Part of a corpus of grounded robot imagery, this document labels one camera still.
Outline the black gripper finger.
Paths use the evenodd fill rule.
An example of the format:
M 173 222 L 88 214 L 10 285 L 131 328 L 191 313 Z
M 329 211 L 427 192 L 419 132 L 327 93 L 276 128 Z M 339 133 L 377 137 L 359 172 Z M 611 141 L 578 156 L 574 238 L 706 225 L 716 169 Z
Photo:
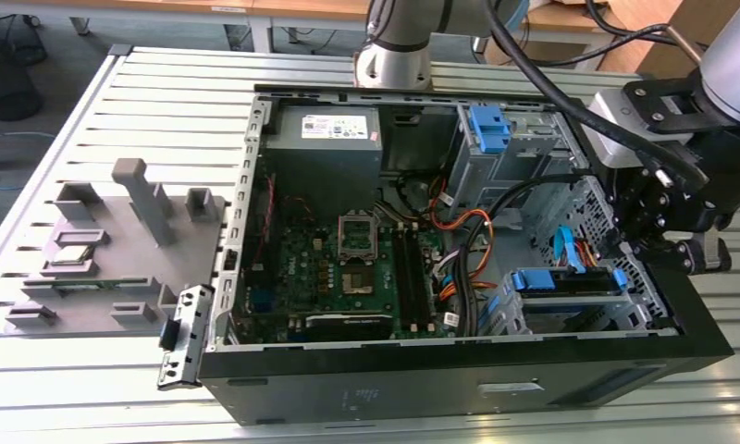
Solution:
M 719 230 L 694 233 L 688 239 L 667 240 L 663 236 L 640 242 L 640 261 L 662 268 L 703 275 L 732 269 L 732 258 Z
M 623 255 L 627 243 L 638 259 L 666 259 L 670 242 L 663 237 L 663 219 L 668 197 L 662 183 L 650 173 L 614 173 L 611 179 L 614 228 L 610 231 L 610 250 Z

